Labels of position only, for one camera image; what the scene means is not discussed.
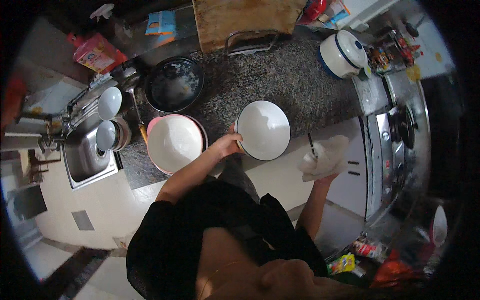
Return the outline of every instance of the black frying pan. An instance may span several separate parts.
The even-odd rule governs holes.
[[[172,57],[156,65],[145,79],[145,96],[153,108],[178,112],[199,97],[204,73],[191,59]]]

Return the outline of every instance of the granite countertop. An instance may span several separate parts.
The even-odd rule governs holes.
[[[353,81],[336,80],[322,69],[316,58],[320,43],[294,36],[269,52],[249,56],[225,57],[222,51],[190,53],[202,67],[206,83],[201,98],[181,113],[205,127],[210,144],[227,132],[247,104],[257,100],[271,101],[285,112],[292,139],[359,116],[361,107]],[[148,104],[141,87],[135,91],[145,125],[166,115]],[[167,179],[148,157],[134,109],[124,117],[132,129],[132,140],[120,156],[130,187]]]

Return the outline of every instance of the black shirt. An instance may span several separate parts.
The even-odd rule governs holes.
[[[226,228],[258,265],[302,259],[315,276],[327,276],[315,244],[305,229],[293,228],[277,199],[267,194],[257,204],[242,189],[213,181],[176,205],[151,204],[128,247],[128,281],[146,299],[194,299],[203,232],[211,227]]]

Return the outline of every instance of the wooden cutting board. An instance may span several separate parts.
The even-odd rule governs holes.
[[[192,0],[203,53],[223,48],[234,31],[291,34],[307,0]]]

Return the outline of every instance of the sink drain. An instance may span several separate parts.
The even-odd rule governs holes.
[[[98,156],[104,156],[105,155],[105,151],[100,150],[97,146],[95,146],[95,148],[96,148],[96,154]]]

